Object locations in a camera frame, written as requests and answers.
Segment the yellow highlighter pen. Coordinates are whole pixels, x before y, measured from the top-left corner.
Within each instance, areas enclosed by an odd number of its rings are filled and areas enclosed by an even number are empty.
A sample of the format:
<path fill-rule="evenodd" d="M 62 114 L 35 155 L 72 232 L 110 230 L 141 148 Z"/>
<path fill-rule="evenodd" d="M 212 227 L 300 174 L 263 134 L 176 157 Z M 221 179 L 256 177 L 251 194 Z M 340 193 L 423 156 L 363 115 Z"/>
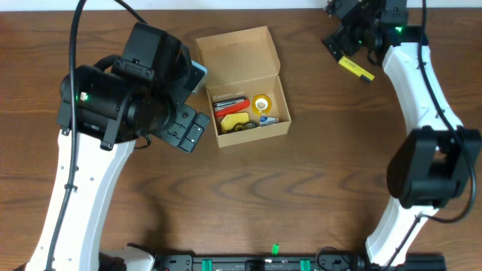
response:
<path fill-rule="evenodd" d="M 374 79 L 374 76 L 370 72 L 366 71 L 365 69 L 363 69 L 358 64 L 354 63 L 352 60 L 350 60 L 346 56 L 342 56 L 338 60 L 338 64 L 343 66 L 345 69 L 352 72 L 354 75 L 358 76 L 359 78 L 361 78 L 365 82 L 370 83 Z"/>

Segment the red black stapler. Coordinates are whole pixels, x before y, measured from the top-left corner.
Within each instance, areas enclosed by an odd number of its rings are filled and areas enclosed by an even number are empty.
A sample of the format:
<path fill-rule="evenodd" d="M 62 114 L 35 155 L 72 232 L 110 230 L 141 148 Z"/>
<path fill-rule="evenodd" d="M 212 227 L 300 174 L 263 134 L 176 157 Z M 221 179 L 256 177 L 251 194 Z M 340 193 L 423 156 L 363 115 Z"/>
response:
<path fill-rule="evenodd" d="M 224 117 L 228 114 L 236 113 L 247 108 L 250 101 L 245 96 L 240 96 L 232 99 L 226 99 L 213 104 L 214 115 L 216 117 Z"/>

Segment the yellow sticky note pad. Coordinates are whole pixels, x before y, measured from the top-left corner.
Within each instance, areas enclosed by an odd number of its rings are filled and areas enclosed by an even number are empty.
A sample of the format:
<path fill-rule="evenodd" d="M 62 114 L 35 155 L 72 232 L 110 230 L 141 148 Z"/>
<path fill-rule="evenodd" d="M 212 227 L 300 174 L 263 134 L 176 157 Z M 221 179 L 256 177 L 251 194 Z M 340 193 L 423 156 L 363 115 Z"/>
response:
<path fill-rule="evenodd" d="M 227 114 L 220 122 L 221 132 L 223 134 L 231 131 L 238 124 L 245 124 L 250 121 L 249 114 L 247 112 Z"/>

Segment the correction tape dispenser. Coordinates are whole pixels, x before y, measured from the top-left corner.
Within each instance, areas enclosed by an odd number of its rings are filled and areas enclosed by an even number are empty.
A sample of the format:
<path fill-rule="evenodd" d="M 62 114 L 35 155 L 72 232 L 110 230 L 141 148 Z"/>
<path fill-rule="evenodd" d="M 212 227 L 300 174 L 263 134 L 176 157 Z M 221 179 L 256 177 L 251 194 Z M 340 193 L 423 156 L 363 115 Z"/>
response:
<path fill-rule="evenodd" d="M 238 123 L 234 126 L 233 131 L 239 132 L 239 131 L 243 131 L 243 130 L 247 130 L 247 129 L 254 129 L 257 126 L 258 125 L 256 123 L 253 123 L 253 122 Z"/>

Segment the brown cardboard box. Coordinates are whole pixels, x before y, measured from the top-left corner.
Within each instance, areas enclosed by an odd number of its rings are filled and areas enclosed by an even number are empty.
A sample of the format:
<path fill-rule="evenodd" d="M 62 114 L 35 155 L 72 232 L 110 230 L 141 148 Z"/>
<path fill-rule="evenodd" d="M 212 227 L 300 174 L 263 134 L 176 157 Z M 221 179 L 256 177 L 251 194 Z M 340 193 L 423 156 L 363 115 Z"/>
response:
<path fill-rule="evenodd" d="M 291 115 L 279 76 L 279 57 L 267 26 L 198 38 L 196 48 L 200 63 L 208 70 L 205 88 L 220 148 L 288 132 Z M 267 114 L 257 115 L 252 110 L 252 99 L 259 94 L 269 96 L 272 101 Z M 250 105 L 236 113 L 247 112 L 249 122 L 258 126 L 223 134 L 220 125 L 223 117 L 214 115 L 213 104 L 240 96 L 248 98 Z M 261 116 L 278 117 L 279 122 L 260 126 Z"/>

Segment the yellow adhesive tape roll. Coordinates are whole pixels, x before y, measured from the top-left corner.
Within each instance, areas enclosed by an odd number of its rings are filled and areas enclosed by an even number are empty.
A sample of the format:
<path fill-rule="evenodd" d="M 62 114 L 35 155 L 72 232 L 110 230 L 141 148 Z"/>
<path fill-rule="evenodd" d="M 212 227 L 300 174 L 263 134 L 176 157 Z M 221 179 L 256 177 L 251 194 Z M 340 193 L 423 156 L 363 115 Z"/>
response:
<path fill-rule="evenodd" d="M 272 108 L 272 101 L 269 96 L 259 94 L 252 99 L 252 110 L 257 115 L 267 114 Z"/>

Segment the small blue white staples box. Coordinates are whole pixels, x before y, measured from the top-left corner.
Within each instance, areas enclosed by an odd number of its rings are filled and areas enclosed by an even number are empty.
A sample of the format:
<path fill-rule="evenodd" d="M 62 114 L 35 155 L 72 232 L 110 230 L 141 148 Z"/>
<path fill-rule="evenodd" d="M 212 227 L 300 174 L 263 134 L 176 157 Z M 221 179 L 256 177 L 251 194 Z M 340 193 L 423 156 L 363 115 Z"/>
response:
<path fill-rule="evenodd" d="M 278 117 L 267 117 L 267 116 L 261 116 L 260 117 L 260 126 L 269 126 L 273 125 L 279 122 Z"/>

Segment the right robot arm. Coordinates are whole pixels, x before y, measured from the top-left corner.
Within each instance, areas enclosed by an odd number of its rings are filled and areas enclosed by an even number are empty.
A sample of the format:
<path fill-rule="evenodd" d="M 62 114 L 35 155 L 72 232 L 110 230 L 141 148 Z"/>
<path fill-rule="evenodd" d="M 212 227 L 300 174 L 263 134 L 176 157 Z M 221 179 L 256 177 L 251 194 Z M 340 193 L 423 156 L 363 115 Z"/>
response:
<path fill-rule="evenodd" d="M 322 270 L 443 270 L 439 254 L 409 254 L 410 244 L 438 211 L 469 190 L 461 216 L 476 196 L 475 163 L 481 135 L 467 129 L 447 102 L 432 67 L 425 23 L 411 25 L 404 1 L 330 0 L 325 8 L 340 19 L 324 45 L 337 62 L 364 81 L 372 76 L 351 56 L 368 50 L 368 61 L 380 66 L 395 89 L 404 116 L 406 139 L 386 172 L 388 205 L 362 253 L 316 255 Z"/>

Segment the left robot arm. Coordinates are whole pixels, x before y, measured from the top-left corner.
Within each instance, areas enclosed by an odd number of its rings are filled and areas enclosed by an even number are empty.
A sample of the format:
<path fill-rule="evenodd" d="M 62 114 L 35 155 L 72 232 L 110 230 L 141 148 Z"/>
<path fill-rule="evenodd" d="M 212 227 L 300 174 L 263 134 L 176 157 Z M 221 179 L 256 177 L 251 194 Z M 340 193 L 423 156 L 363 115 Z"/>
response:
<path fill-rule="evenodd" d="M 129 244 L 102 251 L 111 198 L 138 139 L 190 153 L 209 124 L 188 105 L 207 69 L 167 32 L 137 23 L 121 55 L 81 65 L 61 84 L 53 193 L 27 270 L 159 270 L 162 258 Z"/>

